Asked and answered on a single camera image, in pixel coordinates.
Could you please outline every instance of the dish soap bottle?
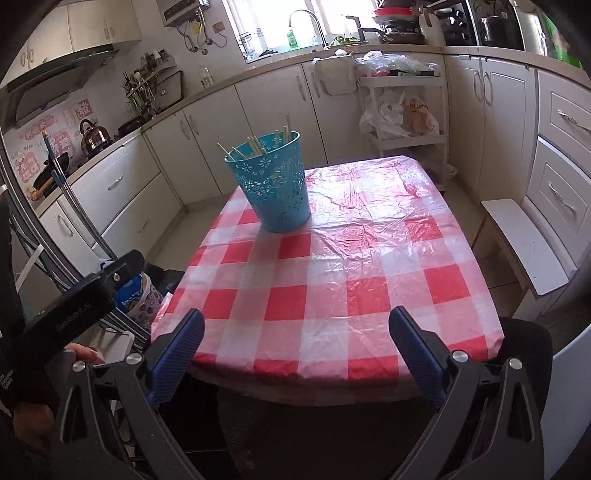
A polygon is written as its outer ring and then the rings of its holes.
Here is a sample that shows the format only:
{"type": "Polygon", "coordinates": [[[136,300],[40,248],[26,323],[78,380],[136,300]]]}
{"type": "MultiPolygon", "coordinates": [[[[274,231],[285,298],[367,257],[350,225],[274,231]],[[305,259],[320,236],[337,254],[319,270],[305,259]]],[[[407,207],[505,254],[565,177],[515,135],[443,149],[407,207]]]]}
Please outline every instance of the dish soap bottle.
{"type": "Polygon", "coordinates": [[[300,46],[297,44],[296,35],[294,34],[293,29],[289,30],[287,33],[287,40],[290,43],[290,50],[295,50],[300,46]]]}
{"type": "Polygon", "coordinates": [[[199,66],[199,78],[201,78],[201,85],[204,89],[213,85],[213,77],[203,63],[199,66]]]}

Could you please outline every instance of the white stool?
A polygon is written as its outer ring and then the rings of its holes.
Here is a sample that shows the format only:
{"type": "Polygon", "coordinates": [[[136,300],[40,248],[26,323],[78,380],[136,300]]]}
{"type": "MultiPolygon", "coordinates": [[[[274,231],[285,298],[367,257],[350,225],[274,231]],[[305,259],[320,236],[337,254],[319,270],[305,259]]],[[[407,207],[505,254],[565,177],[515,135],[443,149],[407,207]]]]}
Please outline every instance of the white stool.
{"type": "Polygon", "coordinates": [[[477,258],[500,248],[522,288],[514,315],[535,320],[558,298],[569,279],[558,258],[529,217],[513,200],[482,202],[485,217],[472,251],[477,258]]]}

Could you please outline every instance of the kettle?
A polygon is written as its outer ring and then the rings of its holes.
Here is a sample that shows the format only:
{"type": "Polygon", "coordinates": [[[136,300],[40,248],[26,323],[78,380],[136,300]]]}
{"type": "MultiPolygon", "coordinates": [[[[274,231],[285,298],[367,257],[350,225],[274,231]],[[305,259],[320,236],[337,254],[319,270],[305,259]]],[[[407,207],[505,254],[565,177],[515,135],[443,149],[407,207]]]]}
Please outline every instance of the kettle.
{"type": "Polygon", "coordinates": [[[82,154],[89,160],[113,143],[105,127],[99,127],[87,118],[80,122],[80,133],[84,135],[80,143],[82,154]],[[90,128],[84,130],[85,124],[90,128]]]}

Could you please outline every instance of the green bottle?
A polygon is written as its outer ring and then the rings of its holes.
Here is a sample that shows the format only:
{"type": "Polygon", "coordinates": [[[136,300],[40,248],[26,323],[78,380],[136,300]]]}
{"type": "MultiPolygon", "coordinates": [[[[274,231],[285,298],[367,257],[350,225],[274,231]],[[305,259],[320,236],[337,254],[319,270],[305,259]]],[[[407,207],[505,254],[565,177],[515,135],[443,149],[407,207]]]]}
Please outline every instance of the green bottle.
{"type": "Polygon", "coordinates": [[[295,50],[296,48],[299,48],[299,45],[297,44],[297,40],[296,40],[296,35],[294,34],[293,30],[289,30],[289,32],[287,33],[287,40],[290,43],[291,50],[295,50]]]}

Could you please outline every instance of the floor tile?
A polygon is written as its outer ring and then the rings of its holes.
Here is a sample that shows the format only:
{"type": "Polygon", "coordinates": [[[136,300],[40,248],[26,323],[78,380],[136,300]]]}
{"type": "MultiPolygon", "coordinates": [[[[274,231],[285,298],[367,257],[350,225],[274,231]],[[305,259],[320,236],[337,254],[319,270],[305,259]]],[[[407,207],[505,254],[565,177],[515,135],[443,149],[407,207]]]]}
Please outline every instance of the floor tile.
{"type": "Polygon", "coordinates": [[[490,288],[489,291],[499,317],[511,317],[519,306],[523,295],[519,283],[490,288]]]}
{"type": "Polygon", "coordinates": [[[460,224],[468,243],[472,244],[483,218],[479,206],[472,203],[470,197],[455,180],[447,183],[444,198],[460,224]]]}

